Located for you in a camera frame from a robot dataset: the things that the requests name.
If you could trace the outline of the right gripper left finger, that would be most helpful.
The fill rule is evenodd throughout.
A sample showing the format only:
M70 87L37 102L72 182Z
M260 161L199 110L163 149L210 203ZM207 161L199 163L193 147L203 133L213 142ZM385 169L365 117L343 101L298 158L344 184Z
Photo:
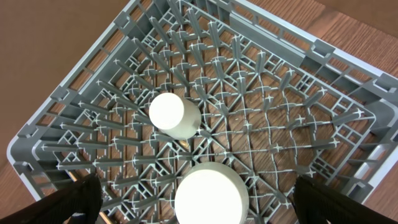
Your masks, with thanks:
M101 182L89 174L64 189L1 219L1 224L95 223L103 204Z

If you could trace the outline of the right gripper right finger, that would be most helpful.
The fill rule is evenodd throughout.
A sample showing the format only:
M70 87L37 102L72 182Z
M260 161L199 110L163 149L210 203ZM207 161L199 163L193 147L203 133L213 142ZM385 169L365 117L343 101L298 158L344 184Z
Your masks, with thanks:
M307 175L296 179L293 198L300 224L397 224Z

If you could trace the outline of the pale green bowl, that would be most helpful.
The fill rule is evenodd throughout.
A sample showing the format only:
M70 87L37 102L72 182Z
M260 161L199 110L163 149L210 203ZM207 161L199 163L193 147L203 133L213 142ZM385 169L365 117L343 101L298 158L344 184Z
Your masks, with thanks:
M192 167L175 194L180 224L243 224L248 210L246 184L235 170L218 162Z

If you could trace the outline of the white cup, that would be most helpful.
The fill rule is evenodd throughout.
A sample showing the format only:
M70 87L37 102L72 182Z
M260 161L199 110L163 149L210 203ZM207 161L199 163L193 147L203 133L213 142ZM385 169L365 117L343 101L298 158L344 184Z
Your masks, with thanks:
M177 140L193 137L201 123L198 106L174 93L156 96L149 107L149 118L156 128Z

